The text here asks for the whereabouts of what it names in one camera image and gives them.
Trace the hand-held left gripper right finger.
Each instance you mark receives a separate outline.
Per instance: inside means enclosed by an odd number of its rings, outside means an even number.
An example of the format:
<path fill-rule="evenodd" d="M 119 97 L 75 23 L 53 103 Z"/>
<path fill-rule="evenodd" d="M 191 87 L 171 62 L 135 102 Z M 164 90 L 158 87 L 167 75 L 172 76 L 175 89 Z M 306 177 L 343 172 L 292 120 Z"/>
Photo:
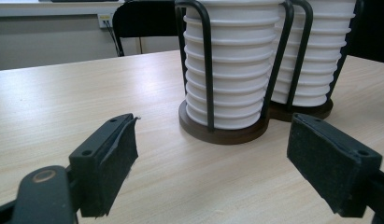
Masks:
<path fill-rule="evenodd" d="M 294 114 L 287 157 L 341 217 L 383 216 L 382 156 L 334 126 Z"/>

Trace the black folding chair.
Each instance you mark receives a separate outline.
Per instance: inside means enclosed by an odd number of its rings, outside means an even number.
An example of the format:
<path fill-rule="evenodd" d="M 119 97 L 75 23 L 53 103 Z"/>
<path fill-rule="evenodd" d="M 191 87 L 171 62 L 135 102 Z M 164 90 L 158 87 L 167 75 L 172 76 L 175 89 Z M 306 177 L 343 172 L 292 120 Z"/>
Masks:
<path fill-rule="evenodd" d="M 179 36 L 178 22 L 185 12 L 176 8 L 175 0 L 125 0 L 112 17 L 118 55 L 124 56 L 123 38 Z"/>

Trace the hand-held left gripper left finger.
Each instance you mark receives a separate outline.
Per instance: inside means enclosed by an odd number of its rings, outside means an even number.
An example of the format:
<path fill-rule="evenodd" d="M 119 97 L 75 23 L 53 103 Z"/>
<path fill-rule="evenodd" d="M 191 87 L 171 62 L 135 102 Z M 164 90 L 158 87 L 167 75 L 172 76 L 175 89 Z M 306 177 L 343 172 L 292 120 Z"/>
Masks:
<path fill-rule="evenodd" d="M 121 186 L 138 158 L 133 114 L 106 121 L 69 156 L 73 177 L 81 190 L 84 217 L 108 215 Z"/>

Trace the white wall socket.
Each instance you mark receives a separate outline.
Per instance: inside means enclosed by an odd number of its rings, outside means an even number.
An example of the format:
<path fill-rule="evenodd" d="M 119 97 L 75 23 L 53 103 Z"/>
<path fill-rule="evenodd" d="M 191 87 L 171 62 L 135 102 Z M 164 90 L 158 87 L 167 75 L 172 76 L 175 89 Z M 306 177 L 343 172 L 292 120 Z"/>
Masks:
<path fill-rule="evenodd" d="M 100 28 L 107 28 L 112 26 L 111 14 L 98 14 L 97 19 Z"/>

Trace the stack of white paper cups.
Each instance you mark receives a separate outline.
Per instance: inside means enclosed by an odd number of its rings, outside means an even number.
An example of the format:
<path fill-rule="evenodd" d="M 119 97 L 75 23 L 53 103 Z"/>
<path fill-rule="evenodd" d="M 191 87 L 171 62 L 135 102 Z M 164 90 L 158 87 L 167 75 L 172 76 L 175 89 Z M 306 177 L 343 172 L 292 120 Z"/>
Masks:
<path fill-rule="evenodd" d="M 306 45 L 298 84 L 292 100 L 294 106 L 312 107 L 327 101 L 330 84 L 334 80 L 341 49 L 347 45 L 346 35 L 354 17 L 357 0 L 306 0 L 312 7 L 312 26 Z M 285 104 L 291 89 L 306 12 L 294 8 L 292 29 L 288 38 L 277 82 L 271 100 Z"/>
<path fill-rule="evenodd" d="M 259 120 L 272 69 L 275 24 L 283 0 L 197 0 L 210 18 L 214 127 L 247 128 Z M 186 113 L 207 124 L 206 66 L 202 19 L 188 7 Z"/>

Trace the black wire cup holder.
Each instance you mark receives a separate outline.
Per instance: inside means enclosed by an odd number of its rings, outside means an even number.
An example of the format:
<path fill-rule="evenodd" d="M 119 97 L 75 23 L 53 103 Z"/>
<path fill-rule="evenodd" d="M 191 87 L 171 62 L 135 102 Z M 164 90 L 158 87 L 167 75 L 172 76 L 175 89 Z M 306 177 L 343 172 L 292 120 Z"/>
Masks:
<path fill-rule="evenodd" d="M 186 53 L 184 47 L 186 46 L 183 33 L 186 30 L 186 22 L 183 20 L 184 16 L 180 17 L 178 22 L 179 32 L 179 44 L 182 60 L 182 70 L 184 79 L 185 99 L 181 103 L 178 113 L 181 127 L 190 135 L 214 144 L 222 145 L 234 145 L 246 143 L 252 141 L 261 136 L 268 127 L 270 119 L 278 119 L 283 121 L 289 121 L 292 115 L 295 113 L 304 113 L 320 119 L 327 118 L 333 108 L 333 101 L 331 99 L 334 91 L 334 86 L 338 80 L 340 71 L 347 56 L 348 47 L 351 42 L 354 28 L 357 23 L 357 19 L 363 9 L 363 0 L 357 0 L 354 8 L 354 17 L 351 19 L 349 27 L 351 31 L 346 35 L 347 45 L 341 49 L 341 58 L 337 62 L 337 69 L 334 72 L 334 80 L 330 84 L 330 91 L 327 93 L 327 101 L 323 105 L 302 107 L 294 106 L 292 100 L 295 94 L 295 90 L 298 84 L 298 79 L 301 72 L 303 59 L 306 53 L 306 45 L 308 42 L 313 12 L 312 7 L 306 0 L 283 0 L 280 4 L 280 20 L 275 24 L 275 31 L 277 32 L 277 38 L 273 41 L 274 55 L 271 58 L 272 69 L 269 74 L 269 81 L 266 86 L 265 96 L 263 98 L 263 107 L 261 116 L 254 124 L 247 128 L 238 130 L 222 130 L 214 127 L 214 105 L 213 105 L 213 81 L 212 81 L 212 48 L 211 48 L 211 31 L 210 31 L 210 18 L 204 6 L 197 0 L 176 0 L 176 8 L 187 9 L 192 7 L 197 10 L 203 26 L 203 39 L 204 39 L 204 53 L 205 53 L 205 66 L 206 66 L 206 102 L 207 102 L 207 124 L 201 125 L 191 120 L 186 113 L 186 72 L 187 67 L 185 65 Z M 301 43 L 299 47 L 299 53 L 296 60 L 296 65 L 293 70 L 292 84 L 288 101 L 285 104 L 275 103 L 271 100 L 273 91 L 277 82 L 277 75 L 282 63 L 285 49 L 287 47 L 288 38 L 292 29 L 292 23 L 294 18 L 294 8 L 300 6 L 306 12 L 306 21 L 304 31 L 302 33 Z"/>

